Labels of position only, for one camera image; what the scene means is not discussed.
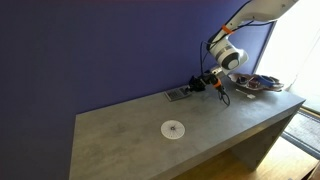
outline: concrete tabletop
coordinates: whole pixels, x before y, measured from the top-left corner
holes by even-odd
[[[71,180],[151,179],[182,173],[294,113],[304,99],[287,92],[249,91],[223,80],[231,105],[217,91],[174,102],[157,93],[79,114],[76,119]],[[237,92],[252,93],[255,99]],[[178,140],[160,131],[167,120],[186,129]]]

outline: purple wall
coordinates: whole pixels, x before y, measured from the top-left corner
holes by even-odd
[[[2,4],[0,179],[68,179],[75,114],[186,84],[200,42],[243,2]],[[251,58],[240,72],[268,31],[231,36]]]

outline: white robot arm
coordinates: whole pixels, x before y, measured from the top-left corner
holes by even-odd
[[[222,28],[209,39],[207,50],[215,57],[224,74],[241,66],[248,54],[234,47],[228,37],[244,21],[270,22],[280,18],[298,0],[251,0],[245,3]]]

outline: white circular marker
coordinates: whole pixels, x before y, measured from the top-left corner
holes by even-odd
[[[179,139],[184,135],[185,128],[183,124],[176,120],[169,120],[162,124],[161,133],[168,139]]]

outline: floor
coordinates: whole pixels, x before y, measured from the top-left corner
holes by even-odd
[[[298,180],[308,174],[317,163],[317,159],[280,137],[254,172],[249,171],[230,151],[225,151],[179,175],[175,180]]]

